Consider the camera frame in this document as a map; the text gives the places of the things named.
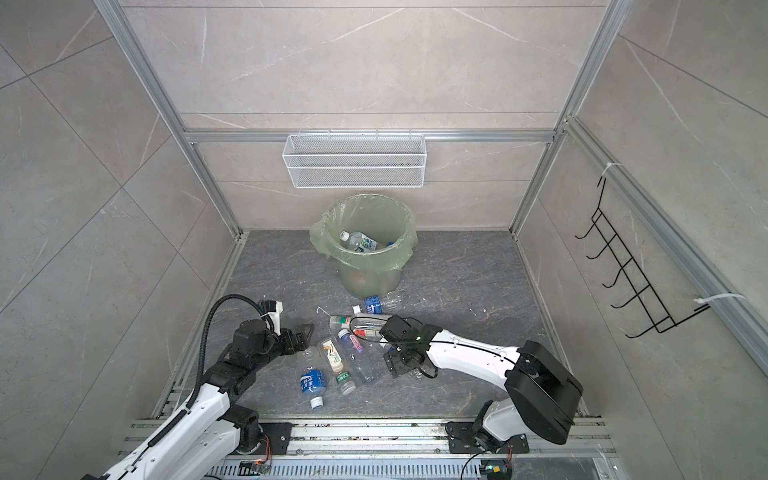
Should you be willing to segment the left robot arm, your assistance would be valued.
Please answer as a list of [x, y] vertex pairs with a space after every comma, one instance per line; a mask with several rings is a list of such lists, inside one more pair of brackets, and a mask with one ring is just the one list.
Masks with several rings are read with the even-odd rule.
[[239, 406], [256, 374], [281, 356], [306, 350], [312, 324], [275, 331], [269, 321], [247, 320], [217, 362], [202, 374], [184, 405], [102, 479], [200, 479], [238, 449], [264, 442], [256, 411]]

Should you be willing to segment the bottle with green blue label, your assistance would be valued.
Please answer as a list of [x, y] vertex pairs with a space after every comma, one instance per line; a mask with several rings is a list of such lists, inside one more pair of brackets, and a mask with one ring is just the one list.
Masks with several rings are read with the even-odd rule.
[[378, 242], [363, 232], [341, 231], [339, 239], [343, 246], [356, 253], [372, 253], [378, 249]]

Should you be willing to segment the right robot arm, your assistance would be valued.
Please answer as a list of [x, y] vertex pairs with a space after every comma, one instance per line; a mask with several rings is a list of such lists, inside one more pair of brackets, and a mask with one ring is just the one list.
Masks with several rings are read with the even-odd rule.
[[574, 425], [583, 386], [546, 347], [526, 341], [502, 347], [460, 337], [447, 329], [391, 316], [380, 329], [391, 346], [384, 354], [393, 377], [430, 365], [484, 380], [508, 398], [491, 400], [465, 429], [455, 423], [446, 433], [471, 449], [497, 452], [510, 441], [535, 434], [564, 445]]

